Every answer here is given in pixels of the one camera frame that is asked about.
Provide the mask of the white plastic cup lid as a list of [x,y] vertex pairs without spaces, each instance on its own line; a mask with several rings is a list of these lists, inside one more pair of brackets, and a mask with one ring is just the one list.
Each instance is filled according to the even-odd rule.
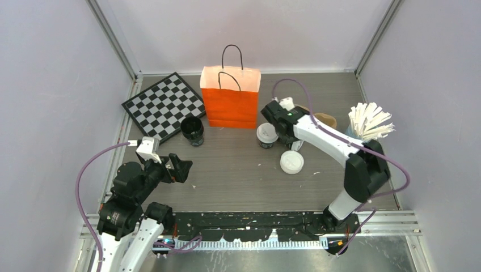
[[275,127],[265,122],[260,124],[256,130],[257,139],[263,144],[273,144],[278,140],[278,135],[276,133]]

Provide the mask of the dark translucent coffee cup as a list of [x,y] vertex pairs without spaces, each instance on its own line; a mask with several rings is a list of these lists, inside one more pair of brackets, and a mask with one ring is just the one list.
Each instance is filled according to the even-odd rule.
[[274,146],[275,142],[266,143],[266,142],[258,141],[258,144],[259,144],[260,147],[262,147],[264,149],[269,149],[269,148],[272,148]]

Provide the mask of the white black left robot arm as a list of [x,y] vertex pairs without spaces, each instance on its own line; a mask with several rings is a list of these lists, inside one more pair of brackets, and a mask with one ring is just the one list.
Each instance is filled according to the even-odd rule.
[[172,207],[142,204],[159,183],[184,183],[193,163],[170,153],[160,161],[140,159],[119,166],[111,197],[99,211],[97,271],[138,271],[158,236],[175,226]]

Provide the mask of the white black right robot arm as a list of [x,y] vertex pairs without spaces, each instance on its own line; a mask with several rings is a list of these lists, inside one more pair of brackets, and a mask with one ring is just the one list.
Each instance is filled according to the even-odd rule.
[[391,177],[381,144],[349,137],[315,118],[307,109],[285,100],[271,101],[262,110],[282,142],[304,141],[320,149],[344,168],[340,194],[324,210],[324,226],[339,232],[347,217],[365,204]]

